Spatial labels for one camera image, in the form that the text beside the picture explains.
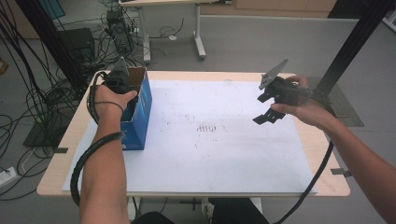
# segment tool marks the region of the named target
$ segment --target white paper sheet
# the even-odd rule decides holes
[[[258,125],[259,83],[150,81],[146,147],[124,151],[127,190],[138,193],[298,193],[312,174],[290,116]],[[73,168],[91,143],[91,121]]]

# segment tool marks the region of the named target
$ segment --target person's right hand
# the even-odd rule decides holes
[[[293,76],[286,78],[287,81],[298,82],[300,86],[307,87],[307,80],[305,77]],[[314,100],[302,99],[299,105],[282,105],[272,104],[271,108],[280,113],[291,114],[300,121],[316,126],[324,130],[334,120],[334,116],[329,113],[321,104]]]

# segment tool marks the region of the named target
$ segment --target power strip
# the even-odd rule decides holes
[[[8,172],[3,171],[2,173],[0,173],[0,188],[13,181],[14,179],[18,178],[17,174],[15,173],[14,167],[9,167],[7,170]]]

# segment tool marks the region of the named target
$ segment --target blue box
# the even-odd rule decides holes
[[[146,67],[128,68],[128,86],[136,89],[137,101],[132,100],[122,114],[121,139],[123,150],[143,150],[149,126],[149,113],[151,110],[151,89]]]

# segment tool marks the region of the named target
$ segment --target white desk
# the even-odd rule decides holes
[[[149,47],[149,35],[146,32],[144,25],[144,12],[142,7],[144,6],[157,6],[157,5],[172,5],[172,4],[195,4],[195,31],[193,32],[193,37],[195,40],[196,47],[198,49],[198,55],[204,59],[206,57],[204,45],[201,40],[200,34],[200,4],[201,3],[211,3],[216,0],[134,0],[130,2],[122,3],[119,1],[121,7],[135,7],[140,20],[140,29],[143,36],[143,60],[145,63],[151,61],[150,47]]]
[[[208,72],[159,72],[148,71],[150,80],[234,80],[234,81],[259,81],[261,74],[259,73],[208,73]],[[49,168],[44,174],[37,192],[41,195],[48,196],[69,196],[70,191],[63,190],[64,181],[69,171],[73,156],[75,154],[78,143],[85,133],[86,127],[90,121],[90,115],[87,112],[85,104],[78,107],[76,115],[73,117],[64,138],[59,147],[67,147],[67,153],[55,154]],[[317,128],[305,125],[299,120],[295,119],[295,126],[300,135],[303,149],[308,160],[311,172],[314,173],[321,163],[324,151],[327,148],[328,142],[323,132]],[[318,180],[317,187],[318,193],[316,196],[347,196],[349,194],[349,187],[345,178],[342,175],[333,175],[332,168],[339,168],[338,162],[332,155],[327,168]],[[205,196],[204,194],[186,194],[180,195],[178,192],[164,192],[163,194],[157,193],[149,195],[146,193],[139,194],[136,192],[128,192],[128,196]],[[250,193],[247,194],[224,194],[218,196],[244,196],[244,197],[257,197],[265,196],[268,194]]]

